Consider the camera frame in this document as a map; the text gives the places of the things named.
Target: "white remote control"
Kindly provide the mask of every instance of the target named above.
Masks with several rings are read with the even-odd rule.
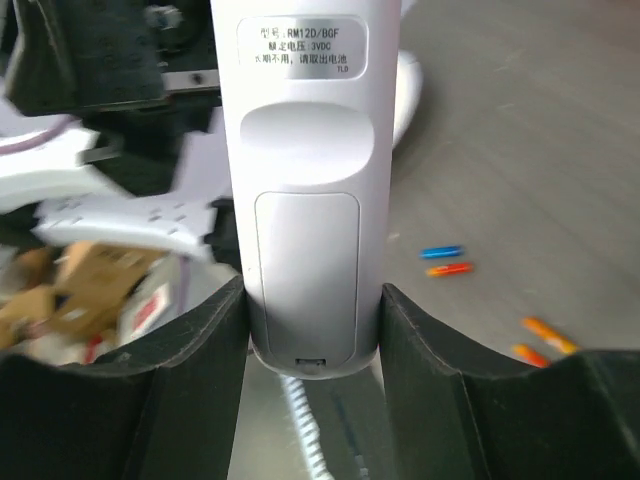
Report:
[[[256,354],[308,379],[378,346],[401,0],[212,0]]]

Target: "white object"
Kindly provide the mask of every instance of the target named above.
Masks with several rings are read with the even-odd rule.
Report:
[[[0,139],[10,145],[40,132]],[[129,194],[90,165],[81,155],[93,146],[97,133],[70,128],[44,145],[20,153],[0,156],[0,212],[48,198],[97,193],[128,197]]]
[[[211,3],[252,340],[283,374],[377,348],[400,7]]]
[[[211,260],[202,237],[216,212],[206,200],[182,202],[170,195],[145,198],[90,195],[42,202],[34,233],[50,245],[78,240],[169,250]]]
[[[400,50],[396,77],[396,102],[393,124],[393,146],[407,132],[420,102],[422,92],[422,69],[413,54]]]
[[[164,283],[150,295],[142,295],[135,308],[127,309],[120,317],[118,326],[118,343],[125,345],[144,336],[156,320],[171,305],[171,287]]]
[[[24,353],[41,362],[67,365],[93,363],[100,355],[113,350],[114,346],[100,336],[88,342],[76,342],[67,335],[52,332],[26,341],[23,348]]]

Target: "black machine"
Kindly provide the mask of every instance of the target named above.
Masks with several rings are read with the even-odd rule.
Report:
[[[120,136],[121,154],[97,168],[135,195],[166,192],[184,135],[207,131],[221,102],[209,2],[0,9],[7,98],[24,115],[70,113]],[[238,268],[233,203],[218,207],[226,215],[208,241]],[[4,241],[30,246],[31,215],[2,216]],[[398,480],[640,478],[640,353],[585,351],[540,370],[452,330],[392,285],[380,316]],[[248,339],[238,276],[92,365],[0,353],[0,478],[225,479]]]

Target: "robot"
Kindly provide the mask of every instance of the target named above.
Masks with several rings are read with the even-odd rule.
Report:
[[[42,134],[57,142],[12,163],[2,243],[98,237],[243,272],[93,365],[0,354],[3,478],[226,478],[250,331],[268,367],[305,379],[353,374],[379,344],[402,480],[638,476],[629,385],[640,355],[583,352],[535,371],[383,285],[393,132],[404,132],[416,98],[393,101],[398,58],[417,68],[397,54],[399,0],[0,5],[6,98],[23,115],[82,125],[63,119]],[[300,36],[305,51],[335,58],[296,51],[305,66],[291,67],[269,53],[281,41],[297,48]],[[178,160],[195,148],[189,135],[211,125],[223,134],[233,199],[213,187],[206,199],[184,187],[179,199]],[[7,145],[11,155],[34,146],[32,137]],[[45,163],[63,151],[75,161]],[[564,395],[548,399],[555,387]],[[550,421],[531,413],[541,398]],[[46,432],[55,440],[43,442]]]

